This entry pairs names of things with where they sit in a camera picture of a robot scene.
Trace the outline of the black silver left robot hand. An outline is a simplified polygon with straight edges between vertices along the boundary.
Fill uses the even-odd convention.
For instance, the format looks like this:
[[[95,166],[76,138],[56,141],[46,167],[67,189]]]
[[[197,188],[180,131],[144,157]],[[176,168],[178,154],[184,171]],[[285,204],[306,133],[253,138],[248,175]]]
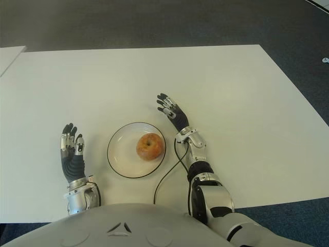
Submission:
[[[68,183],[85,177],[84,139],[82,134],[76,137],[76,132],[77,127],[69,123],[64,127],[61,135],[61,164]]]

